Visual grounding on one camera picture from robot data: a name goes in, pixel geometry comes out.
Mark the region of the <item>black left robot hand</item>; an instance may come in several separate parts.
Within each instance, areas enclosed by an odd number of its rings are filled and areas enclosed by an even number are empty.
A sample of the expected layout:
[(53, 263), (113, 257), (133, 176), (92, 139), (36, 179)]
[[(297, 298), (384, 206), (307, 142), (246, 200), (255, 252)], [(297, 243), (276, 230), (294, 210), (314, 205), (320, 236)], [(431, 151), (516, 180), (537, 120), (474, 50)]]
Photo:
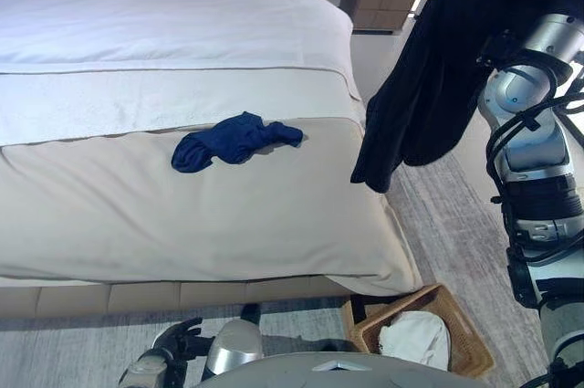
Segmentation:
[(151, 348), (165, 350), (176, 361), (207, 356), (214, 337), (201, 335), (202, 322), (202, 318), (192, 318), (173, 324), (155, 338)]

